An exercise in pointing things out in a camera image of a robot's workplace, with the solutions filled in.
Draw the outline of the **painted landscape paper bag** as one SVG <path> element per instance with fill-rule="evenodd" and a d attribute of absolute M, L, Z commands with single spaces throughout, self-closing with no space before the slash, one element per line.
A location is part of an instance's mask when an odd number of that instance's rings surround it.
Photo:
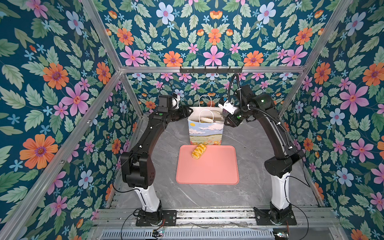
<path fill-rule="evenodd" d="M 200 117 L 223 117 L 223 109 L 215 107 L 212 102 L 207 107 L 201 106 L 191 107 L 194 111 L 188 117 L 188 127 L 191 145 L 221 145 L 224 123 L 223 124 L 207 124 L 200 123 Z"/>

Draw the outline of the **small croissant top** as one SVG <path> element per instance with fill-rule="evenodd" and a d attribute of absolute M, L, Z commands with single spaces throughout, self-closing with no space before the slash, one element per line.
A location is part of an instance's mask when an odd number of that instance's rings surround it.
<path fill-rule="evenodd" d="M 197 145 L 197 147 L 192 151 L 192 157 L 194 159 L 199 159 L 206 151 L 207 147 L 203 144 Z"/>

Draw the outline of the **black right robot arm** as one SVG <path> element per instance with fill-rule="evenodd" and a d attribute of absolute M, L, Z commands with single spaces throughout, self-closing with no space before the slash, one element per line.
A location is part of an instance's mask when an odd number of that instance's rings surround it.
<path fill-rule="evenodd" d="M 219 107 L 226 110 L 225 125 L 238 127 L 244 120 L 259 121 L 272 145 L 274 157 L 265 161 L 265 168 L 272 176 L 272 208 L 282 211 L 290 206 L 289 176 L 292 166 L 304 157 L 279 119 L 274 100 L 269 94 L 255 95 L 249 85 L 235 92 L 239 101 L 236 107 L 229 98 L 221 98 Z"/>

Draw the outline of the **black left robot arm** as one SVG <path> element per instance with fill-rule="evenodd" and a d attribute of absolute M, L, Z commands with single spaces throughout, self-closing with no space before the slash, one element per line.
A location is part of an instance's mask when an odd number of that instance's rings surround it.
<path fill-rule="evenodd" d="M 151 113 L 137 144 L 129 152 L 121 154 L 122 180 L 138 194 L 145 212 L 157 212 L 161 205 L 153 187 L 156 177 L 153 150 L 169 123 L 186 119 L 192 113 L 193 109 L 185 105 L 174 109 L 160 108 Z"/>

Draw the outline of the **pink rectangular tray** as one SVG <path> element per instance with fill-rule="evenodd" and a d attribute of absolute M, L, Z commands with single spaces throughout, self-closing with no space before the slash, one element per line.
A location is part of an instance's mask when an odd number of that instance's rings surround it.
<path fill-rule="evenodd" d="M 196 147 L 180 147 L 176 181 L 185 185 L 237 185 L 240 181 L 236 149 L 208 145 L 199 159 L 192 157 Z"/>

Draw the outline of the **black hook rail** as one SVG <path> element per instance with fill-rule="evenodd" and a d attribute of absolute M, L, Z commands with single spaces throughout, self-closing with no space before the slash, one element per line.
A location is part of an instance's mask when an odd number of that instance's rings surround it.
<path fill-rule="evenodd" d="M 243 72 L 243 67 L 180 67 L 180 73 L 186 74 L 238 74 Z"/>

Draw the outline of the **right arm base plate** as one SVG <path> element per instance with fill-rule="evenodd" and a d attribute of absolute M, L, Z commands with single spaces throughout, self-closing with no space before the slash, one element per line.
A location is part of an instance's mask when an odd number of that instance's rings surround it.
<path fill-rule="evenodd" d="M 297 225 L 297 221 L 291 205 L 282 210 L 278 210 L 274 206 L 271 206 L 269 210 L 262 210 L 256 207 L 253 207 L 253 210 L 258 226 L 281 226 L 286 224 L 288 224 L 289 226 Z"/>

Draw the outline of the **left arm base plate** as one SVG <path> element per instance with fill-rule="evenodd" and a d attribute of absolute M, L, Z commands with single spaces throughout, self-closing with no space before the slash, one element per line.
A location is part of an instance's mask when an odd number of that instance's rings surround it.
<path fill-rule="evenodd" d="M 176 210 L 160 210 L 153 213 L 140 210 L 136 220 L 136 227 L 174 227 L 176 225 L 177 213 Z"/>

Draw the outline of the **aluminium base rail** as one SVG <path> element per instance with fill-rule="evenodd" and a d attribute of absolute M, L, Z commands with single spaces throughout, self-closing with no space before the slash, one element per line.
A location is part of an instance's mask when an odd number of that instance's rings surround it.
<path fill-rule="evenodd" d="M 301 206 L 280 224 L 261 206 L 164 209 L 154 223 L 139 211 L 107 209 L 100 212 L 90 240 L 345 240 L 347 235 L 330 208 Z"/>

